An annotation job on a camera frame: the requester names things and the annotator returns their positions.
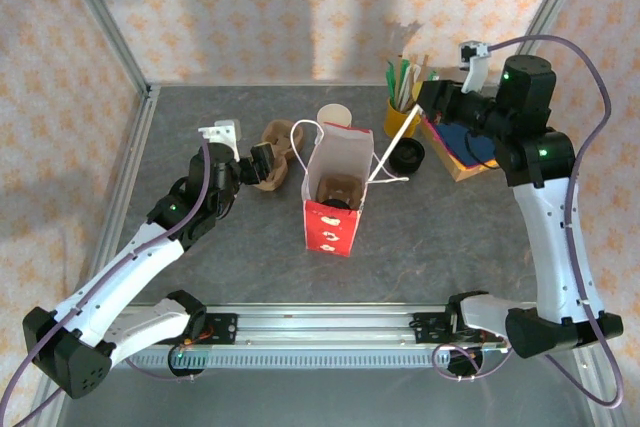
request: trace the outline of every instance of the white bracket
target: white bracket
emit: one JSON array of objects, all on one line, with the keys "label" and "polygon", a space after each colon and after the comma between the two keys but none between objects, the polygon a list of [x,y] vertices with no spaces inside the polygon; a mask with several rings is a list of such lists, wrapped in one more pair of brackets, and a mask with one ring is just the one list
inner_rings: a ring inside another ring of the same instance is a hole
[{"label": "white bracket", "polygon": [[240,160],[238,153],[238,140],[240,140],[240,122],[237,120],[218,120],[213,127],[201,127],[198,132],[207,139],[210,144],[225,144],[233,150],[236,162]]},{"label": "white bracket", "polygon": [[460,302],[460,311],[464,325],[472,329],[491,332],[498,337],[507,338],[505,319],[509,309],[531,309],[535,302],[513,302],[498,299],[492,295],[474,295]]},{"label": "white bracket", "polygon": [[149,310],[118,317],[104,336],[113,342],[111,367],[164,339],[178,337],[189,323],[190,315],[175,300],[162,299]]},{"label": "white bracket", "polygon": [[470,40],[462,42],[460,48],[460,67],[469,68],[469,74],[462,84],[461,92],[480,92],[489,76],[489,44]]}]

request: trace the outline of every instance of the red paper bag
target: red paper bag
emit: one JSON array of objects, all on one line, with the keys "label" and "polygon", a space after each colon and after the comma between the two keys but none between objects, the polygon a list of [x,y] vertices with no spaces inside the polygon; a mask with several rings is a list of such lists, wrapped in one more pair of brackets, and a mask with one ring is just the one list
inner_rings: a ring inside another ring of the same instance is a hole
[{"label": "red paper bag", "polygon": [[[368,179],[371,163],[375,157],[373,132],[329,123],[321,127],[312,120],[298,121],[291,132],[300,123],[314,124],[321,133],[309,158],[309,165],[305,166],[295,152],[305,169],[301,194],[304,204],[304,234],[307,249],[349,256],[364,208],[367,186],[372,183]],[[373,182],[408,180],[398,179],[389,174],[386,169],[383,168],[383,170],[392,178]],[[335,174],[362,179],[363,194],[356,210],[339,209],[316,202],[318,186],[322,178]]]}]

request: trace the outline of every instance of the white paper cup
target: white paper cup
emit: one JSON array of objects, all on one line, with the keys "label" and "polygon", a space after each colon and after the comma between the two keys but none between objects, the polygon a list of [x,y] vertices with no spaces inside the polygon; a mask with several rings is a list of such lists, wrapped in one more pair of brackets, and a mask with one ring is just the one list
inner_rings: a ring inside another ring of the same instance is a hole
[{"label": "white paper cup", "polygon": [[[320,125],[326,122],[341,125],[343,127],[351,127],[351,111],[341,104],[327,104],[318,110],[316,120]],[[316,135],[316,145],[320,141],[320,132]]]}]

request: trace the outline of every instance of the paper bag handle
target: paper bag handle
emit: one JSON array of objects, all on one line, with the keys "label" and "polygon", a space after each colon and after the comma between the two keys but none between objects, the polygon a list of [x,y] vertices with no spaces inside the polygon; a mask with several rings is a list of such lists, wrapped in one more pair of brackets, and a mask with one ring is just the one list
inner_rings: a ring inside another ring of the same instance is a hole
[{"label": "paper bag handle", "polygon": [[291,132],[289,132],[289,140],[291,141],[291,148],[293,149],[293,153],[296,155],[296,158],[298,159],[298,162],[300,162],[300,165],[302,166],[302,168],[304,169],[304,173],[306,174],[307,173],[307,166],[304,165],[304,162],[302,161],[302,158],[300,157],[300,154],[298,153],[298,149],[296,149],[296,143],[293,141],[293,133],[296,131],[296,127],[298,125],[300,125],[300,124],[313,124],[316,127],[318,127],[318,130],[320,131],[320,138],[318,139],[318,143],[324,137],[324,129],[315,120],[308,120],[308,119],[299,120],[295,124],[293,124],[293,127],[291,127]]},{"label": "paper bag handle", "polygon": [[[399,178],[399,177],[394,177],[391,174],[389,174],[389,172],[387,172],[387,169],[384,168],[384,163],[387,161],[387,159],[391,155],[391,152],[393,151],[393,149],[395,149],[396,145],[398,145],[398,142],[400,142],[400,139],[402,138],[402,136],[405,133],[405,131],[409,128],[409,124],[411,124],[411,121],[413,120],[413,118],[416,115],[420,115],[421,113],[422,113],[422,108],[418,104],[416,104],[413,107],[413,109],[411,109],[411,112],[409,112],[409,115],[407,115],[407,118],[405,119],[404,124],[402,124],[402,127],[400,127],[400,130],[398,130],[398,133],[393,138],[393,140],[389,144],[389,147],[387,147],[387,150],[385,150],[384,154],[382,155],[382,159],[378,160],[378,165],[376,166],[375,169],[373,169],[373,172],[369,176],[369,180],[367,181],[367,183],[375,184],[375,183],[395,182],[395,181],[398,181],[398,180],[401,180],[401,181],[409,180],[408,177],[400,177]],[[391,176],[393,178],[385,179],[385,180],[373,180],[373,179],[376,178],[376,175],[378,175],[378,172],[380,172],[381,169],[384,170],[387,175],[389,175],[389,176]]]},{"label": "paper bag handle", "polygon": [[381,179],[381,180],[368,180],[367,184],[388,184],[390,182],[407,182],[409,180],[409,177],[396,177],[391,172],[389,172],[387,169],[385,169],[384,164],[380,164],[380,162],[381,162],[380,157],[378,157],[375,152],[373,153],[373,158],[376,159],[376,162],[378,162],[378,165],[382,165],[382,167],[381,167],[382,171],[385,174],[387,174],[389,176],[389,178],[388,179]]}]

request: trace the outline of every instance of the brown egg carton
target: brown egg carton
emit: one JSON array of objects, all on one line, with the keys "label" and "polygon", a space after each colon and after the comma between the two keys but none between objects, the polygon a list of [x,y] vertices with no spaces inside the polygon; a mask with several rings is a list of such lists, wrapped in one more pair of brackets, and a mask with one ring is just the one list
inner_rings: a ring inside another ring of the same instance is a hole
[{"label": "brown egg carton", "polygon": [[327,200],[340,200],[347,204],[349,209],[358,210],[363,194],[361,178],[346,174],[331,174],[320,179],[316,200],[321,204]]},{"label": "brown egg carton", "polygon": [[[294,157],[293,147],[291,146],[291,140],[289,134],[293,127],[293,122],[290,120],[277,119],[269,122],[267,127],[262,133],[262,142],[269,142],[273,150],[273,170],[267,180],[263,180],[255,187],[270,192],[276,190],[284,182],[284,178],[289,172],[289,166],[287,162]],[[304,145],[304,131],[302,127],[298,126],[293,134],[293,143],[296,150],[300,152]]]}]

